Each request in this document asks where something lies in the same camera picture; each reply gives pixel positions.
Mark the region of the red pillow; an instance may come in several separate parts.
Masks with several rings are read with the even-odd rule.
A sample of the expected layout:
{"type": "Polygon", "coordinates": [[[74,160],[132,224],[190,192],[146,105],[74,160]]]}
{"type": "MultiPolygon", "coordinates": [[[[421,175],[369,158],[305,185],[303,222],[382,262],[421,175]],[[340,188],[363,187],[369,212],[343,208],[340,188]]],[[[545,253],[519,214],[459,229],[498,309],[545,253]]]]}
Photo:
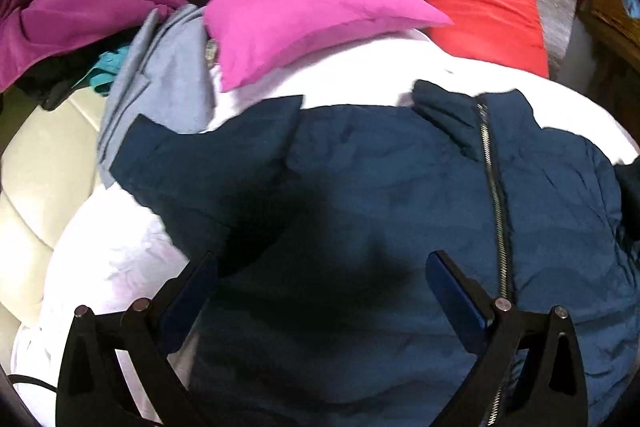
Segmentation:
{"type": "Polygon", "coordinates": [[[450,55],[549,76],[537,0],[425,0],[452,24],[427,35],[450,55]]]}

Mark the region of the purple magenta garment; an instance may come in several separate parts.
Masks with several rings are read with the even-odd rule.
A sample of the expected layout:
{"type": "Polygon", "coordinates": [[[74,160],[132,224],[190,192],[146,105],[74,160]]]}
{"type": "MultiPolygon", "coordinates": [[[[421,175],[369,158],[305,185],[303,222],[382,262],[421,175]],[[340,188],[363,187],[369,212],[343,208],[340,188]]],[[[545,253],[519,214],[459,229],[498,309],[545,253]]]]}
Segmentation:
{"type": "Polygon", "coordinates": [[[1,89],[32,66],[142,25],[186,0],[1,0],[1,89]]]}

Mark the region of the magenta pink pillow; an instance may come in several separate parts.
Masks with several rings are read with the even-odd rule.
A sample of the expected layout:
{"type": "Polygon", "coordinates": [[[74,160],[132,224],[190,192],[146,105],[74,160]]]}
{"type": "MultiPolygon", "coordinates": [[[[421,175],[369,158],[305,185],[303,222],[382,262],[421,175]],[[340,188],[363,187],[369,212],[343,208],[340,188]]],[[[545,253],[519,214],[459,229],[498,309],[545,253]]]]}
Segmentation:
{"type": "Polygon", "coordinates": [[[424,0],[210,0],[204,24],[229,92],[307,54],[451,20],[424,0]]]}

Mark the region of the teal garment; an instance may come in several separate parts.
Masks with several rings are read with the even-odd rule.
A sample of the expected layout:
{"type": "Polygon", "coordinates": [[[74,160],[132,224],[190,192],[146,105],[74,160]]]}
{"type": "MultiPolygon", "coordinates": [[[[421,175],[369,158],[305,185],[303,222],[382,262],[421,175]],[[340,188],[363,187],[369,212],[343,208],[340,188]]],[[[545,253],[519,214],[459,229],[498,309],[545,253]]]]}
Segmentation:
{"type": "Polygon", "coordinates": [[[122,68],[129,48],[129,44],[123,44],[114,50],[102,53],[87,74],[79,80],[78,87],[90,88],[98,95],[107,96],[122,68]]]}

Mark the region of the cream leather sofa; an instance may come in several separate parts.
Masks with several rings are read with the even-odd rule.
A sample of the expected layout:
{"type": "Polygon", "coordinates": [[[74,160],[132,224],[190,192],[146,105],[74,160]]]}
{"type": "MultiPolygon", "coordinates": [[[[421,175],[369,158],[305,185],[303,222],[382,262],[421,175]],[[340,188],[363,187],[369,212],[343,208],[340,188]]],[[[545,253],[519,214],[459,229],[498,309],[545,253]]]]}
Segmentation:
{"type": "Polygon", "coordinates": [[[52,251],[99,185],[96,138],[105,100],[81,89],[47,112],[21,91],[1,109],[1,367],[37,321],[52,251]]]}

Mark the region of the navy blue puffer jacket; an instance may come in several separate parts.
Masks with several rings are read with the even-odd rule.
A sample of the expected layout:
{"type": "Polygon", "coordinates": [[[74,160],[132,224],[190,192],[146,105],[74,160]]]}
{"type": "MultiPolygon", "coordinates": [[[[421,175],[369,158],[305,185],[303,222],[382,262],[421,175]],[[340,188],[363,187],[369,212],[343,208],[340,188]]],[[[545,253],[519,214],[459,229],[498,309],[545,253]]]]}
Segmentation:
{"type": "Polygon", "coordinates": [[[111,167],[217,280],[190,390],[216,426],[425,426],[473,359],[428,288],[446,251],[520,309],[564,306],[598,425],[639,343],[639,167],[516,91],[407,107],[262,101],[202,134],[145,117],[111,167]]]}

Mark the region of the grey garment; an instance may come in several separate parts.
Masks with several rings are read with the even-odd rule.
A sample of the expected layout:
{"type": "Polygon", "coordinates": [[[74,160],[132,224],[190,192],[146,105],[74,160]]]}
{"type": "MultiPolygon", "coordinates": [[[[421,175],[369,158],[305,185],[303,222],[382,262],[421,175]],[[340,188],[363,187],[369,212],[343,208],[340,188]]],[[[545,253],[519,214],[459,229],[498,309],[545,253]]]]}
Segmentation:
{"type": "Polygon", "coordinates": [[[164,22],[157,10],[145,19],[106,98],[96,143],[96,167],[105,186],[114,183],[111,165],[137,116],[181,134],[207,128],[215,107],[207,43],[203,10],[193,4],[164,22]]]}

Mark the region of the white fleece blanket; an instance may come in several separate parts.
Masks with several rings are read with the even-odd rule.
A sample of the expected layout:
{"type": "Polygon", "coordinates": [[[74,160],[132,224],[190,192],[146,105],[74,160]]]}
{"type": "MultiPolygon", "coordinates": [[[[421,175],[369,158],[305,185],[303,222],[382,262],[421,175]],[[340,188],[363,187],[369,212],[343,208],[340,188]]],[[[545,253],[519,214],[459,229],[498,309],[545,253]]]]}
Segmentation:
{"type": "MultiPolygon", "coordinates": [[[[452,56],[415,31],[314,52],[229,92],[220,90],[220,72],[209,76],[215,95],[213,119],[205,130],[192,134],[212,132],[245,109],[274,98],[298,96],[308,109],[407,107],[413,86],[425,81],[471,98],[516,91],[526,98],[540,127],[582,136],[613,165],[638,165],[638,147],[605,109],[588,98],[524,70],[452,56]]],[[[160,216],[139,204],[115,178],[111,186],[101,183],[68,221],[52,251],[38,319],[22,325],[15,337],[13,372],[56,384],[77,306],[96,315],[125,311],[134,300],[155,296],[171,277],[198,259],[179,251],[160,216]]],[[[190,379],[200,317],[213,285],[181,349],[168,355],[195,406],[190,379]]],[[[17,391],[44,425],[58,426],[58,386],[50,393],[25,386],[17,391]]]]}

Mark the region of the black garment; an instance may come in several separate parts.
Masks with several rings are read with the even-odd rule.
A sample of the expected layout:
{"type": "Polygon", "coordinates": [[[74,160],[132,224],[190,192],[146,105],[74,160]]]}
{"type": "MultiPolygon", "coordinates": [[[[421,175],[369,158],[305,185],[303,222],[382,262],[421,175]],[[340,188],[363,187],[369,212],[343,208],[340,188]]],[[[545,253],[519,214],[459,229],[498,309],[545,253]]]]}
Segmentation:
{"type": "Polygon", "coordinates": [[[73,58],[71,55],[49,57],[32,66],[16,80],[15,86],[35,101],[42,109],[51,112],[65,102],[77,90],[78,82],[98,59],[73,58]]]}

